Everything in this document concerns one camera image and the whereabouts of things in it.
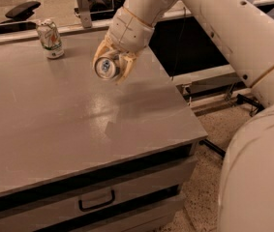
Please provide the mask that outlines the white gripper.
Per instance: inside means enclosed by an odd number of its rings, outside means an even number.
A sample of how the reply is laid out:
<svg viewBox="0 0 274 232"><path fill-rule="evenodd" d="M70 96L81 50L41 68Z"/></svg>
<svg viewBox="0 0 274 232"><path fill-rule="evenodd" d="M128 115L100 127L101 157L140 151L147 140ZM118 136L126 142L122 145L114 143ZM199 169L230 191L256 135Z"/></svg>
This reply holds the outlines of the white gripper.
<svg viewBox="0 0 274 232"><path fill-rule="evenodd" d="M154 25L155 18L144 8L133 10L121 7L118 9L106 36L94 54L92 67L95 68L101 58L107 58L113 62L116 49L127 52L119 54L120 74L115 83L121 84L136 64L135 53L148 46L154 32Z"/></svg>

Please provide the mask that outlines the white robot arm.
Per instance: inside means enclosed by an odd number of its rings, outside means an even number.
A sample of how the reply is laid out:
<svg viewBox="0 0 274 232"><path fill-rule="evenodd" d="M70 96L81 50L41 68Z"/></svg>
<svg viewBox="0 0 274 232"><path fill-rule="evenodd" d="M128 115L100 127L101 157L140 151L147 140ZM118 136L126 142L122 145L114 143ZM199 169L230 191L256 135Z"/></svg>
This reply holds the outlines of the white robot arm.
<svg viewBox="0 0 274 232"><path fill-rule="evenodd" d="M217 232L274 232L274 19L247 0L125 0L97 48L93 68L123 81L158 18L185 7L263 110L233 136L224 158Z"/></svg>

